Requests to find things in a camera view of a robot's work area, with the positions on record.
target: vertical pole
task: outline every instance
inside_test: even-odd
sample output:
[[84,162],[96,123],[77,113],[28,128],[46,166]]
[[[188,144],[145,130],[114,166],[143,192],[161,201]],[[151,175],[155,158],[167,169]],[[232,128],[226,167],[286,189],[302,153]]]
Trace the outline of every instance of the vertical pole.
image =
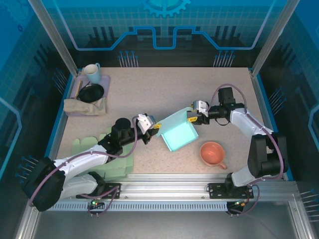
[[66,67],[73,76],[78,75],[78,68],[76,67],[66,45],[64,44],[62,37],[60,36],[58,30],[56,29],[48,11],[44,7],[41,0],[28,0],[32,6],[35,14],[42,23],[46,33],[49,35],[51,41],[53,42],[55,48],[59,52],[62,60],[64,61]]
[[286,5],[284,6],[281,14],[279,15],[272,31],[270,32],[263,48],[261,49],[257,59],[252,67],[252,75],[256,76],[263,64],[265,63],[267,57],[269,56],[271,50],[273,49],[274,45],[276,44],[279,36],[281,35],[282,31],[284,30],[288,20],[290,19],[291,15],[293,14],[296,6],[298,5],[299,0],[289,0],[287,1]]

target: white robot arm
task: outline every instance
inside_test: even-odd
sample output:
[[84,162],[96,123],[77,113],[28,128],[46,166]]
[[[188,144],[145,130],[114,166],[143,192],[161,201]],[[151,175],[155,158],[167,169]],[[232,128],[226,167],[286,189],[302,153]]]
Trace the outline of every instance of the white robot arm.
[[251,139],[247,165],[227,176],[225,183],[229,190],[249,185],[261,177],[271,177],[280,173],[278,154],[265,131],[275,139],[286,172],[288,169],[286,138],[263,126],[242,103],[236,103],[231,87],[221,88],[218,91],[218,99],[220,105],[212,107],[204,101],[194,102],[193,111],[188,112],[187,117],[194,119],[195,116],[196,121],[193,120],[193,124],[209,124],[211,119],[225,118]]
[[141,139],[147,144],[159,130],[153,128],[156,122],[152,116],[144,114],[134,119],[137,121],[133,128],[128,119],[118,119],[110,134],[80,154],[54,161],[47,157],[40,159],[22,185],[22,190],[33,200],[33,205],[42,212],[59,199],[79,194],[100,195],[105,185],[104,180],[95,172],[83,176],[79,174],[119,157],[124,145],[135,142],[135,132],[137,140]]

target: purple tray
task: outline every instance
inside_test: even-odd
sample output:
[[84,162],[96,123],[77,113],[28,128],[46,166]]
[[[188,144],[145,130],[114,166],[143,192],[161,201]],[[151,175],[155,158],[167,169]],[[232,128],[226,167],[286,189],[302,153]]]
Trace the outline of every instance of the purple tray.
[[[108,96],[109,87],[110,87],[110,80],[111,80],[110,76],[101,75],[101,81],[100,81],[99,85],[101,85],[104,89],[103,97]],[[77,87],[79,81],[83,82],[82,88],[85,87],[89,83],[89,79],[86,77],[86,75],[78,76],[74,81],[74,85],[73,85],[73,89],[72,89],[70,98],[76,97],[76,95],[75,95],[76,94],[76,87]],[[75,113],[75,112],[70,112],[70,113],[66,112],[66,115],[67,116],[86,116],[86,115],[83,115],[81,113]]]

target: gray floor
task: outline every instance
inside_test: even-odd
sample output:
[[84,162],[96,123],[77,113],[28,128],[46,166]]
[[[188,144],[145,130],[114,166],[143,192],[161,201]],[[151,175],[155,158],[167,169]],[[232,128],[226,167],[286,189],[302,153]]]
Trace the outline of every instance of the gray floor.
[[[296,238],[286,204],[259,203],[250,213],[281,239]],[[273,239],[256,219],[225,212],[41,213],[34,239]]]

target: yellow connector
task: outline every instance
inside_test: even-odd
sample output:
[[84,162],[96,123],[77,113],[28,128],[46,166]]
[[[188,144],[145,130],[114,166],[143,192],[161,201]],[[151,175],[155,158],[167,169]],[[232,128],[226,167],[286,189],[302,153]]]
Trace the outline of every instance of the yellow connector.
[[195,122],[197,119],[198,117],[195,116],[195,117],[188,118],[188,121],[192,123],[192,122]]
[[160,128],[161,127],[161,123],[155,124],[155,126],[153,128]]

